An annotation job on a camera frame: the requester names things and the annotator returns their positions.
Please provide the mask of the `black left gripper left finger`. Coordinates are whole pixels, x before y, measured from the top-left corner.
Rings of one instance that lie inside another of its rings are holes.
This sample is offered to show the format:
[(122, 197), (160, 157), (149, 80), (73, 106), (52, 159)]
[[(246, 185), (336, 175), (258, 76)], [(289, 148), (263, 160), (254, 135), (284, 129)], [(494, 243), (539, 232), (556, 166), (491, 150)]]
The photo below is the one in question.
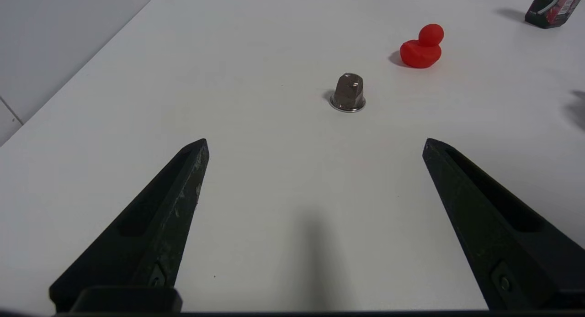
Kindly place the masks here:
[(57, 311), (179, 311), (174, 288), (209, 150), (183, 147), (50, 286)]

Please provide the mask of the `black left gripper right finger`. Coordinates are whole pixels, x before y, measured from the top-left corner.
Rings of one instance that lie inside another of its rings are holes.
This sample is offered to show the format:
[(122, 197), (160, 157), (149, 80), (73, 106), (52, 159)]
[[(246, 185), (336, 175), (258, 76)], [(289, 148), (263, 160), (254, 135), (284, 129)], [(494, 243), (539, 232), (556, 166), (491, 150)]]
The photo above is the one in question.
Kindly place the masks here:
[(581, 246), (449, 144), (422, 158), (489, 309), (584, 309)]

